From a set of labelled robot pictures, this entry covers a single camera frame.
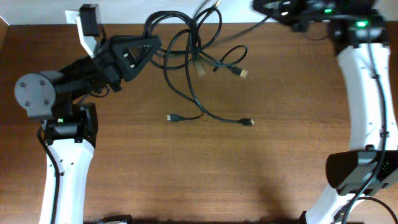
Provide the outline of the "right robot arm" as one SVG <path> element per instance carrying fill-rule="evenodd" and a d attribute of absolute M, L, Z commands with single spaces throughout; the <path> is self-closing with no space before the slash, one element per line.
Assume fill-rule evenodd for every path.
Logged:
<path fill-rule="evenodd" d="M 345 79 L 351 134 L 349 150 L 328 156 L 327 185 L 300 223 L 346 223 L 364 200 L 397 182 L 397 121 L 389 81 L 386 22 L 374 1 L 255 0 L 255 11 L 295 32 L 328 21 L 338 65 Z"/>

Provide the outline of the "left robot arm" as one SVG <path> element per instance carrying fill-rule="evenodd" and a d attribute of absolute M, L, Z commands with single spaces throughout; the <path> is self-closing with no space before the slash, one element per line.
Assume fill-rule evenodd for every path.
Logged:
<path fill-rule="evenodd" d="M 98 118 L 82 99 L 101 90 L 121 90 L 160 49 L 158 36 L 115 35 L 94 56 L 60 70 L 28 73 L 14 87 L 17 102 L 32 121 L 47 156 L 40 223 L 83 223 L 85 188 L 93 158 Z"/>

